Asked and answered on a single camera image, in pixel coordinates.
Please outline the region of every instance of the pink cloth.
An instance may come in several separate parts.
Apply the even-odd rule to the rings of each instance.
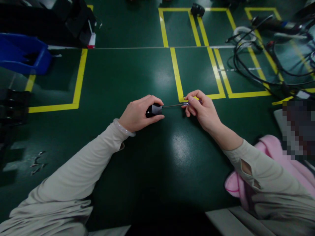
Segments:
[[[315,197],[315,178],[308,168],[298,161],[290,159],[290,156],[283,155],[283,150],[279,139],[272,135],[266,135],[260,139],[255,148],[271,157],[283,166],[291,175]],[[236,172],[232,172],[225,182],[225,189],[234,197],[240,198],[241,205],[245,210],[249,210],[248,196],[245,193],[245,185],[242,177]]]

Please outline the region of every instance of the blue plastic bin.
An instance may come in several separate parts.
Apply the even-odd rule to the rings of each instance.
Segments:
[[[0,66],[21,74],[43,75],[52,61],[47,44],[35,37],[0,33]]]

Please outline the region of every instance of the beige sleeve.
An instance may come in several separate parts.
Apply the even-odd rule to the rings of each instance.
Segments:
[[[223,152],[230,159],[235,170],[257,193],[310,196],[296,178],[246,140],[239,148],[232,151],[223,150]],[[242,171],[241,160],[250,165],[252,176]]]
[[[10,218],[0,224],[0,236],[86,236],[84,225],[93,207],[84,198],[127,138],[110,124],[11,211]]]

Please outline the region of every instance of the right hand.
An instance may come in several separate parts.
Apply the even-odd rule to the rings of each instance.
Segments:
[[[201,99],[202,104],[194,97]],[[187,117],[190,117],[190,114],[196,116],[205,131],[212,133],[221,127],[222,123],[211,98],[207,97],[200,90],[195,90],[187,94],[185,100],[188,100],[190,103],[190,106],[182,106],[182,108],[186,109]]]

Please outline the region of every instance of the white cable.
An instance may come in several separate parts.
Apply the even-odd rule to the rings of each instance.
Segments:
[[[248,32],[250,32],[250,31],[251,31],[250,28],[247,28],[247,27],[245,27],[245,26],[239,26],[239,27],[237,27],[237,28],[234,30],[233,36],[239,34],[240,32],[248,33]],[[237,37],[235,38],[235,40],[236,40],[237,42],[240,41],[240,44],[245,43],[245,44],[243,44],[243,47],[248,47],[248,46],[250,46],[250,43],[246,44],[246,42],[254,42],[254,41],[256,41],[256,39],[257,39],[257,37],[256,37],[256,35],[255,35],[254,32],[251,32],[248,36],[251,37],[250,40],[242,39],[242,41],[240,41],[241,38],[242,38],[242,35],[237,36]]]

